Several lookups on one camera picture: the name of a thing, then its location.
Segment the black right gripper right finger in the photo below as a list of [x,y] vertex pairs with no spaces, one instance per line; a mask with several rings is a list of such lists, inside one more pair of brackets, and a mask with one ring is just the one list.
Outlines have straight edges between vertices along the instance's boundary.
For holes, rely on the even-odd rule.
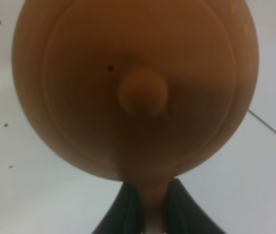
[[165,209],[167,234],[225,234],[179,179],[172,180],[168,187]]

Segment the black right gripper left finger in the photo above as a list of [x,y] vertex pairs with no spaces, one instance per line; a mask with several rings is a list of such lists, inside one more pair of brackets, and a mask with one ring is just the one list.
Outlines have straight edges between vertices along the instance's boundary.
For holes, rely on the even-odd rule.
[[141,234],[143,206],[137,189],[123,183],[112,206],[93,231],[94,234]]

